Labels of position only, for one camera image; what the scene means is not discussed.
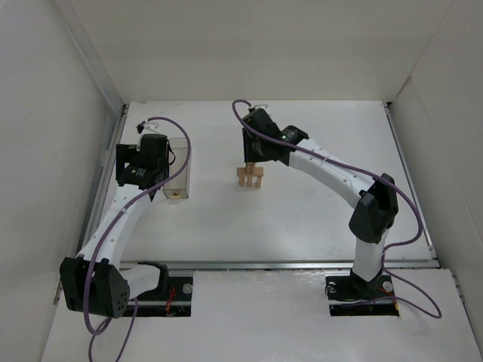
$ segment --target purple cable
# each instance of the purple cable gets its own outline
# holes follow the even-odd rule
[[[392,276],[393,278],[399,279],[400,281],[403,281],[406,284],[409,284],[412,287],[414,287],[415,289],[419,290],[434,305],[434,307],[436,308],[436,311],[438,312],[438,314],[433,314],[433,313],[431,313],[431,312],[429,312],[429,311],[421,308],[420,306],[418,306],[418,305],[416,305],[416,304],[414,304],[414,303],[412,303],[412,302],[410,302],[410,301],[408,301],[406,299],[400,298],[398,296],[383,296],[381,298],[372,299],[370,301],[358,302],[358,303],[351,303],[351,304],[348,304],[348,305],[349,306],[367,305],[367,304],[371,304],[373,302],[376,302],[378,300],[387,300],[387,299],[401,300],[402,302],[406,302],[407,304],[415,307],[416,309],[418,309],[421,312],[429,315],[430,317],[433,317],[433,318],[436,318],[436,319],[440,319],[442,317],[441,309],[436,304],[435,300],[426,291],[424,291],[423,289],[421,289],[420,287],[418,287],[416,284],[414,284],[414,283],[412,283],[412,282],[410,282],[410,281],[408,281],[408,280],[406,280],[406,279],[404,279],[404,278],[402,278],[402,277],[400,277],[398,275],[395,275],[394,273],[390,272],[388,269],[386,269],[386,267],[384,265],[384,262],[386,260],[386,251],[388,249],[390,249],[391,247],[401,247],[401,246],[404,246],[404,245],[412,244],[417,239],[419,239],[420,236],[421,236],[421,234],[423,233],[423,221],[421,219],[421,215],[419,213],[419,210],[416,208],[416,205],[414,205],[413,201],[411,201],[411,199],[398,186],[396,186],[393,183],[391,183],[390,181],[382,178],[381,176],[376,175],[375,173],[372,173],[372,172],[370,172],[368,170],[365,170],[363,168],[350,166],[348,164],[343,164],[342,162],[338,162],[338,161],[332,160],[330,158],[324,157],[324,156],[322,156],[322,155],[320,155],[320,154],[318,154],[318,153],[316,153],[314,151],[310,151],[309,149],[305,149],[305,148],[300,147],[300,146],[297,146],[297,145],[292,145],[290,143],[286,143],[286,142],[283,142],[283,141],[276,140],[276,139],[274,139],[272,137],[265,136],[263,133],[260,133],[257,130],[254,130],[238,114],[238,112],[236,110],[236,105],[238,103],[244,103],[244,104],[246,104],[249,107],[251,107],[251,103],[248,102],[247,100],[234,100],[233,103],[232,103],[232,110],[233,110],[233,113],[235,114],[235,117],[241,123],[241,125],[243,126],[243,128],[249,130],[255,136],[258,136],[258,137],[260,137],[260,138],[262,138],[262,139],[264,139],[266,141],[269,141],[271,143],[275,143],[275,144],[280,145],[280,146],[285,146],[285,147],[289,147],[291,149],[296,149],[297,151],[304,152],[307,155],[311,155],[311,156],[313,156],[315,158],[318,158],[320,160],[326,161],[329,164],[334,164],[335,166],[342,167],[342,168],[346,168],[347,170],[352,170],[352,171],[355,171],[355,172],[363,173],[364,175],[368,175],[368,176],[372,177],[373,179],[376,179],[377,181],[380,181],[384,185],[393,188],[398,194],[400,194],[400,196],[408,203],[409,207],[413,210],[413,213],[414,213],[414,215],[416,217],[416,220],[417,220],[417,233],[416,233],[416,236],[414,236],[414,238],[412,238],[412,239],[410,239],[408,241],[402,241],[400,243],[393,243],[393,244],[390,244],[390,245],[386,245],[384,247],[384,252],[383,252],[383,255],[381,257],[381,265],[382,265],[382,269],[388,275]]]
[[[174,124],[183,133],[183,135],[186,138],[186,142],[188,143],[188,155],[186,156],[186,160],[184,161],[181,168],[174,175],[168,177],[167,179],[165,179],[164,181],[161,181],[160,183],[157,183],[153,187],[151,187],[147,190],[144,190],[143,192],[141,192],[135,198],[132,198],[132,200],[130,200],[124,206],[124,208],[123,208],[124,210],[127,210],[129,207],[132,206],[132,204],[134,204],[134,202],[136,202],[137,200],[139,200],[143,196],[148,195],[151,191],[155,191],[157,189],[160,189],[165,183],[168,183],[172,179],[174,179],[175,177],[178,177],[178,175],[180,175],[180,173],[183,172],[183,170],[186,168],[186,166],[188,166],[188,161],[189,161],[189,158],[191,157],[191,141],[189,140],[189,136],[186,133],[186,131],[177,122],[173,121],[172,119],[169,119],[169,118],[166,118],[166,117],[151,117],[151,118],[148,118],[148,122],[156,121],[156,120],[166,121],[166,122],[169,122],[171,124]],[[99,242],[97,243],[97,246],[94,249],[94,252],[92,254],[91,261],[89,262],[88,273],[87,273],[87,277],[85,278],[84,299],[82,301],[82,307],[84,309],[84,322],[85,322],[85,326],[87,327],[89,333],[92,334],[93,336],[99,336],[102,332],[104,332],[104,330],[106,330],[107,326],[109,326],[111,320],[110,320],[110,318],[106,319],[103,323],[100,324],[100,326],[97,329],[94,329],[92,327],[91,320],[89,318],[89,293],[90,293],[90,287],[91,287],[91,281],[92,281],[92,273],[94,271],[94,265],[95,265],[95,262],[96,262],[96,259],[97,259],[97,255],[99,254],[100,248],[103,246],[103,242],[106,240],[107,235],[109,235],[109,233],[112,231],[112,228],[114,227],[114,225],[119,221],[119,219],[121,219],[121,217],[123,215],[124,215],[124,211],[119,211],[119,213],[115,216],[114,220],[106,228],[106,231],[100,237]],[[134,299],[134,301],[136,302],[136,307],[134,308],[131,326],[129,327],[128,334],[126,335],[124,344],[123,344],[122,349],[121,349],[121,353],[119,354],[117,360],[119,360],[119,358],[121,358],[121,355],[122,355],[122,352],[124,351],[125,345],[128,342],[129,334],[131,333],[131,329],[132,329],[132,326],[133,326],[133,323],[134,323],[134,319],[136,318],[137,300]],[[91,344],[89,345],[89,358],[90,358],[90,360],[91,360],[91,347],[92,347],[93,342],[94,342],[94,338],[91,340]]]
[[[138,308],[138,303],[137,303],[137,298],[134,298],[134,311],[133,311],[133,317],[131,319],[131,323],[129,324],[129,329],[128,333],[126,334],[126,338],[124,339],[124,342],[122,343],[121,351],[119,351],[118,357],[115,359],[115,362],[118,362],[121,359],[122,352],[124,352],[124,348],[126,348],[126,345],[128,343],[129,336],[131,335],[131,331],[133,330],[133,325],[134,321],[136,320],[136,314],[137,314],[137,308]],[[99,325],[99,327],[96,329],[97,332],[104,332],[107,327],[110,325],[112,321],[112,318],[106,318],[102,323]],[[91,341],[89,342],[89,350],[88,350],[88,356],[89,356],[89,362],[94,362],[92,359],[92,346],[94,344],[94,340],[96,339],[96,336],[92,336]]]

